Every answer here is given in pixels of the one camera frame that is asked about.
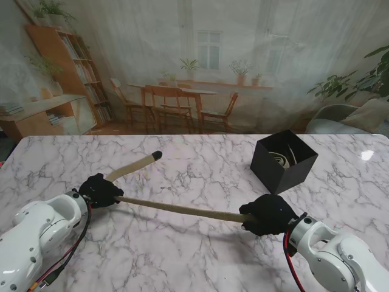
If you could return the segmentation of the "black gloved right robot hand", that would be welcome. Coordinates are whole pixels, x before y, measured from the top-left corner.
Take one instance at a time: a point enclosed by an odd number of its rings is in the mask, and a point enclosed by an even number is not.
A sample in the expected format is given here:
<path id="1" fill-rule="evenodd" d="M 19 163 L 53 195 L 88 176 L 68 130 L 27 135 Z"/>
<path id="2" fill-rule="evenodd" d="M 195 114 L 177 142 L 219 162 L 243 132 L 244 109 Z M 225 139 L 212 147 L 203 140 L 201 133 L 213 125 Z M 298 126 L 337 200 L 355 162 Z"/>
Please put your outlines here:
<path id="1" fill-rule="evenodd" d="M 245 221 L 242 227 L 259 237 L 285 233 L 289 222 L 298 219 L 298 215 L 281 196 L 271 194 L 243 204 L 239 212 L 256 218 L 257 222 Z"/>

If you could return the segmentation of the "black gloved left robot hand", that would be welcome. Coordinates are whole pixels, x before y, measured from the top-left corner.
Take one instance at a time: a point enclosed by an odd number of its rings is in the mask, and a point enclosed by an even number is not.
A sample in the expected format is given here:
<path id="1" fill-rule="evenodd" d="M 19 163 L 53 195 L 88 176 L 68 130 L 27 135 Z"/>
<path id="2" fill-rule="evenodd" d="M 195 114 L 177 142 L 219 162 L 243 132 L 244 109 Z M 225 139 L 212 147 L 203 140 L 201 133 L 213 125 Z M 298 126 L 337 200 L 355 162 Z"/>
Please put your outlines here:
<path id="1" fill-rule="evenodd" d="M 116 197 L 123 196 L 123 190 L 104 179 L 103 174 L 90 176 L 79 188 L 78 193 L 86 199 L 93 209 L 119 204 Z"/>

